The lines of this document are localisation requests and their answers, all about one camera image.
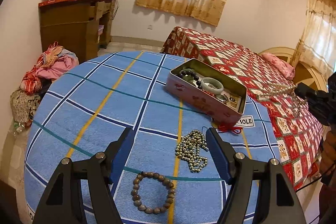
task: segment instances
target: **bedspread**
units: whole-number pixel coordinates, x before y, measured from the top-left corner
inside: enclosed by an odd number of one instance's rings
[[[295,118],[290,96],[264,95],[269,82],[287,86],[292,82],[248,48],[188,28],[175,27],[162,52],[197,58],[245,85],[248,95],[268,109],[281,163],[294,188],[302,185],[318,150],[323,126],[308,112],[307,105]]]
[[[186,59],[152,52],[120,52],[84,62],[56,80],[34,116],[25,157],[25,193],[31,219],[48,180],[65,156],[88,159],[119,138],[125,127],[135,130],[126,166],[111,194],[125,224],[215,224],[230,190],[220,177],[210,152],[201,149],[208,165],[191,173],[188,163],[175,157],[181,136],[211,127],[211,118],[184,104],[165,90],[170,69]],[[244,115],[253,127],[241,134],[222,133],[236,152],[261,160],[280,159],[267,109],[247,97]],[[174,208],[147,215],[137,210],[131,197],[132,181],[140,171],[154,171],[176,185]],[[87,223],[95,222],[87,181],[82,180]],[[252,223],[258,186],[253,182],[245,222]],[[164,203],[167,190],[144,179],[139,195],[155,208]]]

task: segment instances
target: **pink blanket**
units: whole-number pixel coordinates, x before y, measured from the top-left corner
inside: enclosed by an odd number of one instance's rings
[[[290,64],[277,58],[275,55],[270,54],[269,52],[264,52],[261,54],[261,56],[263,57],[263,59],[276,67],[286,79],[294,79],[295,69]]]
[[[65,54],[58,58],[49,68],[39,68],[36,76],[46,79],[58,79],[61,75],[76,67],[79,64],[78,58]]]

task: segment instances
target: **wooden headboard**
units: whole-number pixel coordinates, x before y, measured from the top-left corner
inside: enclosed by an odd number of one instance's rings
[[[292,55],[294,54],[294,49],[288,47],[273,47],[259,53],[259,55],[264,52],[269,52],[281,60],[289,62]],[[327,84],[323,76],[318,71],[309,67],[306,63],[303,62],[299,62],[295,68],[295,77],[293,79],[293,83],[304,83],[314,90],[327,91]]]

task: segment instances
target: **pink pillow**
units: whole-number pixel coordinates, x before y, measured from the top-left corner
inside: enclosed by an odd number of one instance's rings
[[[287,62],[277,58],[275,55],[269,53],[269,52],[264,52],[261,54],[263,59],[271,63],[274,67],[276,67],[281,74],[288,80],[293,80],[295,76],[295,69],[288,64]]]

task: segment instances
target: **red plaid cloth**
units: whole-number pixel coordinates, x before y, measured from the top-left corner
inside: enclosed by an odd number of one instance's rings
[[[291,97],[264,96],[267,83],[290,86],[292,82],[248,48],[187,28],[175,27],[162,52],[197,58],[245,85],[248,95],[268,109],[280,161],[290,181],[295,189],[302,185],[318,150],[323,126],[308,112],[307,105],[295,118]]]
[[[20,84],[20,89],[24,90],[27,93],[36,93],[41,90],[41,79],[38,78],[35,73],[43,65],[43,55],[49,54],[55,47],[57,47],[57,45],[58,43],[55,41],[52,45],[48,47],[48,49],[44,53],[40,55],[36,62],[36,65],[34,65],[34,67],[30,71],[26,72],[26,74],[24,75]]]

